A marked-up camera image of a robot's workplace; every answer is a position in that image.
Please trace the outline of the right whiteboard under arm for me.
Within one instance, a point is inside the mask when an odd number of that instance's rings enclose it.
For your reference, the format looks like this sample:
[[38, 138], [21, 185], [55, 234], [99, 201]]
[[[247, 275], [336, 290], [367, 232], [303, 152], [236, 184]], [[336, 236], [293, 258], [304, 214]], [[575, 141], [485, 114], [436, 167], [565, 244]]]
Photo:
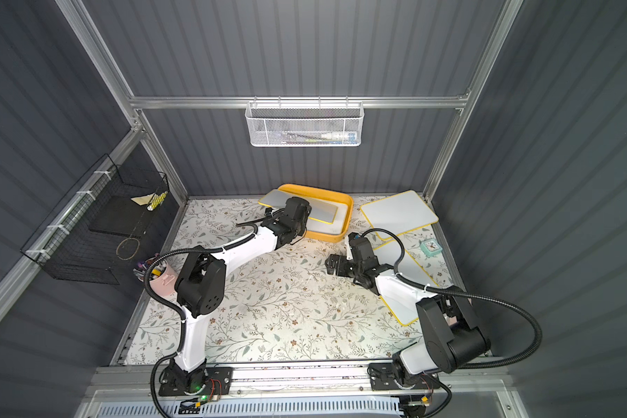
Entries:
[[383, 299], [398, 322], [403, 326], [408, 326], [418, 321], [416, 303], [423, 298], [435, 296], [435, 294], [423, 290], [424, 287], [435, 287], [435, 282], [408, 253], [404, 255], [398, 270], [407, 279], [417, 283], [420, 287], [408, 286], [397, 279], [392, 269], [379, 274], [376, 278], [376, 287], [381, 299]]

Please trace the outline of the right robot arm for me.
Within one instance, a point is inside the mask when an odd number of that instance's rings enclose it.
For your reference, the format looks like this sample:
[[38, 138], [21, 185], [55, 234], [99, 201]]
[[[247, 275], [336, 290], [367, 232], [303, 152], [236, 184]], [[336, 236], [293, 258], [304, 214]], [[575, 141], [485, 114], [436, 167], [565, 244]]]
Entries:
[[375, 256], [356, 261], [333, 254], [325, 266], [328, 274], [379, 295], [397, 320], [420, 324], [421, 339], [393, 355], [390, 374], [397, 385], [410, 386], [418, 374], [452, 373], [490, 350], [469, 298], [415, 283]]

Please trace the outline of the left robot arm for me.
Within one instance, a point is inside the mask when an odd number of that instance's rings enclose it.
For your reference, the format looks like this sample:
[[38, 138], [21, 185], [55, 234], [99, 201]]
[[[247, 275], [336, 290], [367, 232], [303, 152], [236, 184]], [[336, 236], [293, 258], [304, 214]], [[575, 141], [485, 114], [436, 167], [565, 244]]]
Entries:
[[253, 225], [248, 235], [216, 248], [195, 247], [175, 284], [177, 303], [184, 313], [175, 364], [191, 373], [207, 361], [205, 344], [212, 312], [224, 300], [226, 277], [257, 257], [290, 245], [306, 233], [311, 207], [302, 203], [285, 208]]

